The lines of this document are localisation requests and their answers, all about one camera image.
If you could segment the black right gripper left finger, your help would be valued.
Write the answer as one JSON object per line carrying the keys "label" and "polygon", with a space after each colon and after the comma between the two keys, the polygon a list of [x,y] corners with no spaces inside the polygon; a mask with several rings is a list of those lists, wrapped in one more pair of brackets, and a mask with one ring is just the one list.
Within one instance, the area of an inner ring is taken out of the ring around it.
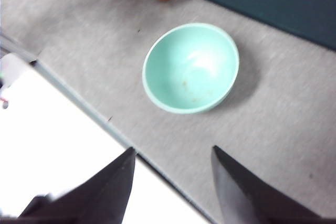
{"label": "black right gripper left finger", "polygon": [[134,168],[130,147],[72,191],[56,200],[36,196],[18,217],[2,217],[1,223],[122,223]]}

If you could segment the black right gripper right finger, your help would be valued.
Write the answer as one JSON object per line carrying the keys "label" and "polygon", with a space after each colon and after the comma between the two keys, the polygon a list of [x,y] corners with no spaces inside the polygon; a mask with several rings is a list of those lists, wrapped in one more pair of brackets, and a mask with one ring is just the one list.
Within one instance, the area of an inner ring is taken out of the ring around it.
{"label": "black right gripper right finger", "polygon": [[217,145],[211,159],[225,223],[335,223],[270,186]]}

